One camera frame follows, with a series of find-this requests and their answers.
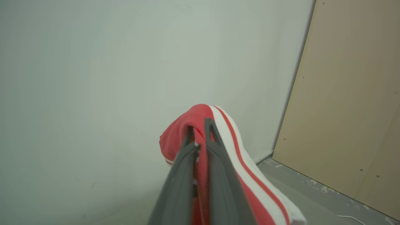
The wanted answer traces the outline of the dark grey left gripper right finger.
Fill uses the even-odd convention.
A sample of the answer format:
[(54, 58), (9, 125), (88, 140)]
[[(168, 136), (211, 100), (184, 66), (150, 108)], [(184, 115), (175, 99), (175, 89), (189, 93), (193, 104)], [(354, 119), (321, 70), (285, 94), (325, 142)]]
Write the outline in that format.
[(256, 225), (239, 177), (212, 118), (205, 119), (212, 225)]

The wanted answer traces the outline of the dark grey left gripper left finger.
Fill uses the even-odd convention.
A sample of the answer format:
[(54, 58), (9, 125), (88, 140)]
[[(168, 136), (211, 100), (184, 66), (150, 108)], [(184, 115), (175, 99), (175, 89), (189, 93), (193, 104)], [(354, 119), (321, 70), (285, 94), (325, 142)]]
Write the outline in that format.
[(147, 222), (148, 225), (191, 225), (193, 174), (197, 156), (198, 146), (194, 141), (194, 131), (189, 128)]

